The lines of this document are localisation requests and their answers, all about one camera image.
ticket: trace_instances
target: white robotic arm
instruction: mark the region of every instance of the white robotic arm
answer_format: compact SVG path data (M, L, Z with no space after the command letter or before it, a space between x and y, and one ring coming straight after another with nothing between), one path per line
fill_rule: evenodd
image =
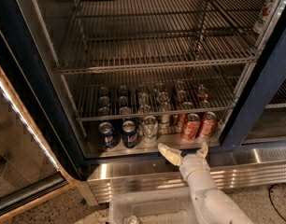
M182 158L181 151L158 146L160 152L172 164L179 166L188 182L194 211L200 224L251 224L246 214L223 191L217 188L205 159L208 151L204 143L196 154Z

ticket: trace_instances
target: refrigerator door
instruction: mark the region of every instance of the refrigerator door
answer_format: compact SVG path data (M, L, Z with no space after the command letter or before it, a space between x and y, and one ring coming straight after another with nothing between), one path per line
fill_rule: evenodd
M0 221L78 183L51 150L57 138L15 62L0 34Z

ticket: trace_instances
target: blue can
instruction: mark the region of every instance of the blue can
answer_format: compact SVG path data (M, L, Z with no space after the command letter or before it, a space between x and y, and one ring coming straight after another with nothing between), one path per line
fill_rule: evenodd
M132 148L136 146L136 126L132 121L125 121L122 125L122 140L123 144Z
M116 146L114 128L109 122L99 125L100 139L104 149L111 149Z

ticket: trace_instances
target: refrigerator shelf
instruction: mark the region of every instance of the refrigerator shelf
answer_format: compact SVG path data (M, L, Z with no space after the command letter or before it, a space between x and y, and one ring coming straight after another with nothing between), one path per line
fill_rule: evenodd
M278 89L266 108L283 108L286 107L286 79Z
M235 10L240 1L233 2ZM260 2L255 4L240 11L246 16L258 12ZM70 22L57 71L73 75L250 63L258 58L256 38L238 30L208 0L83 0Z
M76 87L82 80L83 87L79 87L72 93L74 103L78 110L77 121L93 121L93 120L107 120L107 119L123 119L143 117L147 115L158 116L160 114L180 114L183 112L207 112L207 111L221 111L228 110L235 105L234 89L236 83L240 78L245 64L237 65L223 65L212 67L194 67L190 70L185 68L166 69L166 70L142 70L130 72L116 72L105 74L81 74L78 76L68 76L67 83L71 87ZM173 103L173 85L177 80L184 82L187 91L187 101L193 103L193 109L181 110L179 106ZM166 86L168 97L171 99L171 111L159 111L157 94L153 88L157 83L163 83ZM203 108L200 106L200 100L196 96L193 86L203 84L208 89L208 102L210 107ZM120 85L127 85L129 88L129 103L128 106L132 110L131 115L121 115L119 113L118 105L118 88ZM138 101L136 99L136 88L139 85L145 85L149 89L150 95L150 112L145 114L138 114ZM100 105L98 99L100 97L99 91L103 86L109 87L110 98L110 114L100 117L98 110Z

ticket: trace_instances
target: concrete floor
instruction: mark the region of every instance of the concrete floor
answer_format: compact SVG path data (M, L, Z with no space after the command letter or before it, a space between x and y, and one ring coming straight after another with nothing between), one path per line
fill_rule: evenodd
M268 189L270 187L232 189L225 192L254 223L285 224L286 221L274 210L269 200ZM276 185L272 189L271 199L279 212L286 218L286 185ZM4 223L105 224L106 222L108 222L108 208L106 206L88 206L83 201L78 189L74 188Z

